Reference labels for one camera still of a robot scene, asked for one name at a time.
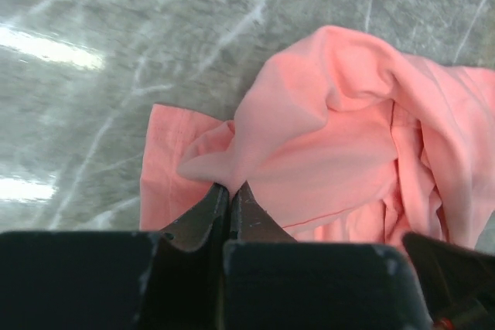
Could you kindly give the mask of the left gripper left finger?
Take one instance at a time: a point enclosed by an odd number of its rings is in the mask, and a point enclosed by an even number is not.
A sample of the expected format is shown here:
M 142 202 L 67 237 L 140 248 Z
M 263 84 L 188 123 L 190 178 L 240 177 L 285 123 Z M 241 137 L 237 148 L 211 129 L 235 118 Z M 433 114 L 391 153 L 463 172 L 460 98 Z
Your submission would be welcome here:
M 3 329 L 214 329 L 228 193 L 160 231 L 1 235 Z

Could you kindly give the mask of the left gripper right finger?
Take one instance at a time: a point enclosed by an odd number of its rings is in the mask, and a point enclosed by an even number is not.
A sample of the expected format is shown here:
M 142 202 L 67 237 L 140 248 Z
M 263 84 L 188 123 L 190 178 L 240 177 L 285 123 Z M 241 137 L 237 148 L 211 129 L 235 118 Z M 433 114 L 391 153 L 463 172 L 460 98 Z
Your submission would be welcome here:
M 428 329 L 416 277 L 393 247 L 302 243 L 243 185 L 224 244 L 226 329 Z

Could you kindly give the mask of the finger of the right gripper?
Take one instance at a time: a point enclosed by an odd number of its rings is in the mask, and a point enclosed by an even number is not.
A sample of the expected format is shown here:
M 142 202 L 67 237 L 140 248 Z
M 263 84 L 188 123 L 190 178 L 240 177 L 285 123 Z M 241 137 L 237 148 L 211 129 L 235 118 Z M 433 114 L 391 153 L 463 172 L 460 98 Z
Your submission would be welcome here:
M 494 328 L 493 255 L 417 233 L 406 233 L 402 243 L 434 329 Z

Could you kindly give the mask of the pink t shirt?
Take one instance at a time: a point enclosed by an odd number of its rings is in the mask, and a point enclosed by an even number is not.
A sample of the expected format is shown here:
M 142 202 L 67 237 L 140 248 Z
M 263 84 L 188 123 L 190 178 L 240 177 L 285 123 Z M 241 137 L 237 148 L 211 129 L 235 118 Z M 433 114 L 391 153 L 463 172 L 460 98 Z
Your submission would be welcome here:
M 322 27 L 265 63 L 229 121 L 154 105 L 140 227 L 213 183 L 248 184 L 297 240 L 399 246 L 414 231 L 472 248 L 494 211 L 494 72 Z

